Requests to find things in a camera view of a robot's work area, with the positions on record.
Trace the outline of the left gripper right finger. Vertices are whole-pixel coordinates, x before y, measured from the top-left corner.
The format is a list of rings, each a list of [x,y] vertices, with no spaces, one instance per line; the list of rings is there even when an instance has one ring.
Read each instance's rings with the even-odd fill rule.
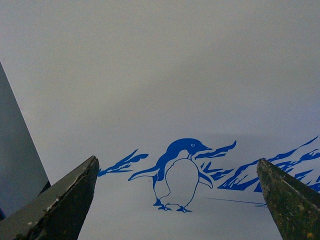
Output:
[[[256,168],[263,198],[284,240],[320,238],[320,194],[262,158]]]

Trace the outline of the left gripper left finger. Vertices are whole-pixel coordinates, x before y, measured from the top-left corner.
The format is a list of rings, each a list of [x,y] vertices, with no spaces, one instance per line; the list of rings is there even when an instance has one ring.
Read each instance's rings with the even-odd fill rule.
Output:
[[[99,161],[91,156],[0,222],[2,240],[76,240],[92,204]]]

